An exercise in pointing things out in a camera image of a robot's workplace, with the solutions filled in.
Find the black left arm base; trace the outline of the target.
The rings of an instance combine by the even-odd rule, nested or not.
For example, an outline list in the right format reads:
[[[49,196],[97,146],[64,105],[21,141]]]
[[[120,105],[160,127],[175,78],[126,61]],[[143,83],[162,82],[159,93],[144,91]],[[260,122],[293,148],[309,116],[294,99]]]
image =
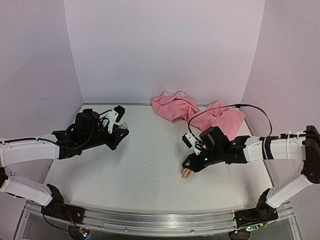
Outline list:
[[[46,186],[50,189],[52,200],[47,206],[41,207],[41,213],[55,219],[81,224],[84,219],[85,209],[66,204],[57,187],[49,183]]]

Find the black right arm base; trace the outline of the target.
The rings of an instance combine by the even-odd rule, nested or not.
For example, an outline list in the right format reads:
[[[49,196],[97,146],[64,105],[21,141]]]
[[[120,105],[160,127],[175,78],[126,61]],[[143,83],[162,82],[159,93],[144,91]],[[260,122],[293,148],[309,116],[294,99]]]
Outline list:
[[[260,195],[256,207],[237,210],[234,212],[234,220],[238,230],[260,224],[266,224],[278,219],[279,216],[277,209],[266,203],[269,191],[270,188]]]

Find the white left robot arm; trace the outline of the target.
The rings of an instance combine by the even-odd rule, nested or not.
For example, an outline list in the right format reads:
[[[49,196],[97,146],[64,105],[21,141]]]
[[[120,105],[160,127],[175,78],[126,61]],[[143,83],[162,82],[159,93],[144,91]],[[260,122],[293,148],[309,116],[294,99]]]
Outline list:
[[[114,151],[129,134],[120,123],[125,109],[118,105],[98,113],[91,108],[79,112],[66,130],[23,138],[0,140],[0,191],[45,207],[56,218],[64,218],[68,208],[59,189],[44,184],[54,160],[80,156],[85,150],[106,145]]]

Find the clear nail polish bottle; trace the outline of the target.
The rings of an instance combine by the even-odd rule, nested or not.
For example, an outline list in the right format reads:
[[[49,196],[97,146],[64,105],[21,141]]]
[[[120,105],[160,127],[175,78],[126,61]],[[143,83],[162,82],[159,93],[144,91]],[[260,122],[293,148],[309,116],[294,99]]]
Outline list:
[[[120,125],[118,126],[118,128],[121,129],[121,130],[128,130],[128,129],[129,129],[129,126],[127,125],[126,122],[123,122],[122,124],[120,124]]]

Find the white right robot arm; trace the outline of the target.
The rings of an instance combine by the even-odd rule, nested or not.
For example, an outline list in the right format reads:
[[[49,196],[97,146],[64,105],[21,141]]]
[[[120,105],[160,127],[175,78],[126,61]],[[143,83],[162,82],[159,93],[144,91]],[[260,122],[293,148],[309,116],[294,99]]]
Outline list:
[[[210,127],[199,137],[188,132],[182,137],[193,153],[182,163],[182,178],[219,164],[248,164],[288,160],[300,163],[294,174],[271,189],[263,203],[276,209],[301,190],[320,182],[320,133],[313,125],[297,133],[275,136],[237,136],[229,140],[219,127]]]

